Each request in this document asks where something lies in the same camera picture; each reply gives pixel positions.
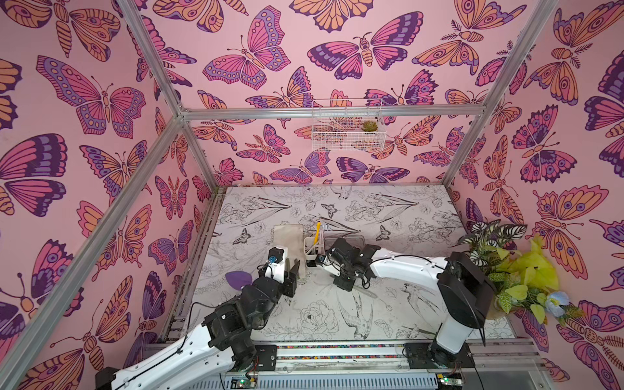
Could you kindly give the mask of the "yellow toothbrush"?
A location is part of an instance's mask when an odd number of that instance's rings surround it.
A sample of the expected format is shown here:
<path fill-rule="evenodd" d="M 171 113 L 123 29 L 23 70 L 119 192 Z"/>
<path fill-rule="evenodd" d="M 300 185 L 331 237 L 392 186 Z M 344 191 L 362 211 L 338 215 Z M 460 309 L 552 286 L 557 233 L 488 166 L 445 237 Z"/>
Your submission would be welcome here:
<path fill-rule="evenodd" d="M 314 240 L 314 244 L 318 245 L 318 243 L 320 243 L 320 239 L 322 238 L 322 233 L 323 233 L 323 224 L 318 221 L 318 223 L 316 224 L 316 231 L 315 231 L 315 240 Z"/>

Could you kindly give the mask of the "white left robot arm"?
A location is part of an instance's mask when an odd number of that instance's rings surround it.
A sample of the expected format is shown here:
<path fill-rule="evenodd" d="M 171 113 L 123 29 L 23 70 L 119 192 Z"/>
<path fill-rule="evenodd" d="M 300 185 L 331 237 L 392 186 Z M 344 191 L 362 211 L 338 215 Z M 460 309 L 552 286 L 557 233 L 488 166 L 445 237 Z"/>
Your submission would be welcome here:
<path fill-rule="evenodd" d="M 125 369 L 107 367 L 97 389 L 184 389 L 206 377 L 254 363 L 251 334 L 263 329 L 281 297 L 293 297 L 301 262 L 266 263 L 260 276 L 177 342 Z"/>

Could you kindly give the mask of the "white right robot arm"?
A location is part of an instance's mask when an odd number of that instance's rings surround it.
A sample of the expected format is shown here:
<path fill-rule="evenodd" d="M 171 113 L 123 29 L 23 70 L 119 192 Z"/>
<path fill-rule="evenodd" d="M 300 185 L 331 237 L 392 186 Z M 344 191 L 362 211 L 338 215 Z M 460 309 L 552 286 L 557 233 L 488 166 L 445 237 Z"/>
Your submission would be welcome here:
<path fill-rule="evenodd" d="M 348 292 L 358 280 L 366 289 L 373 279 L 395 279 L 440 294 L 447 316 L 429 350 L 445 358 L 456 357 L 469 335 L 484 329 L 495 297 L 494 284 L 466 253 L 431 258 L 378 245 L 359 249 L 339 238 L 315 256 L 314 264 L 332 274 L 334 284 Z"/>

